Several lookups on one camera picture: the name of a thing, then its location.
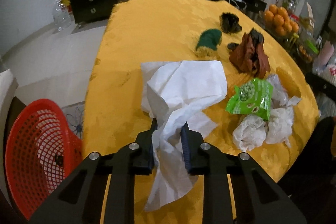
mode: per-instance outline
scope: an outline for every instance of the paper towel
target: paper towel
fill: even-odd
[[[201,111],[225,98],[227,83],[219,61],[150,62],[141,68],[142,109],[158,125],[152,135],[157,172],[145,206],[153,211],[192,189],[197,177],[185,169],[180,129],[188,121],[190,129],[206,137],[216,124]]]

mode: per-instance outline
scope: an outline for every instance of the fruit bowl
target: fruit bowl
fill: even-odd
[[[291,37],[299,31],[299,25],[289,16],[284,7],[277,7],[274,4],[269,6],[262,14],[266,28],[279,37]]]

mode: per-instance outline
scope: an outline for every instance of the red plastic basket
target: red plastic basket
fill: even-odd
[[[81,151],[82,140],[53,101],[34,101],[20,113],[8,137],[5,164],[13,199],[28,220],[82,161]]]

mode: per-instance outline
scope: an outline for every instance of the green snack bag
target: green snack bag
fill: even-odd
[[[227,103],[226,111],[231,114],[255,114],[265,121],[269,120],[273,86],[255,78],[240,88],[235,86],[236,94]]]

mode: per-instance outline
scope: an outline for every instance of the plastic bottle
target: plastic bottle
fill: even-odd
[[[55,0],[52,16],[54,18],[57,31],[68,28],[71,24],[71,18],[68,9],[63,3],[61,3],[61,0]]]

